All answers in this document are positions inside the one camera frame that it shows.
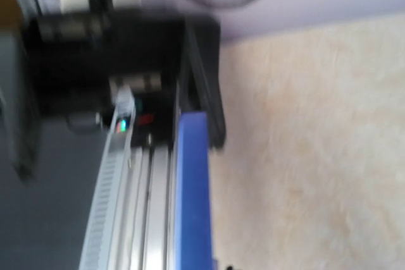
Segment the blue phone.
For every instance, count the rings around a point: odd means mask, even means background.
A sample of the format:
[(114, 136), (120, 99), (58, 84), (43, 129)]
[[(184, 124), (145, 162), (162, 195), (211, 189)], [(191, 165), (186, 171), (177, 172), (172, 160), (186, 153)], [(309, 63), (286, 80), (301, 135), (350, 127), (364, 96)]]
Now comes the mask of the blue phone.
[(175, 190), (175, 269), (212, 269), (206, 113), (180, 116)]

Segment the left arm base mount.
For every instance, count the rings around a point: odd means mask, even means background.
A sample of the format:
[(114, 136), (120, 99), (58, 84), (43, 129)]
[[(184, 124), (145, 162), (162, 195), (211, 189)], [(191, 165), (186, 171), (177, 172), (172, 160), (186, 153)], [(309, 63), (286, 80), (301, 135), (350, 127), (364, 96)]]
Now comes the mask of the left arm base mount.
[(119, 88), (128, 86), (138, 114), (132, 146), (172, 144), (176, 115), (194, 111), (206, 114), (210, 147), (224, 146), (221, 30), (213, 17), (77, 11), (33, 18), (21, 35), (41, 117), (100, 113), (111, 123)]

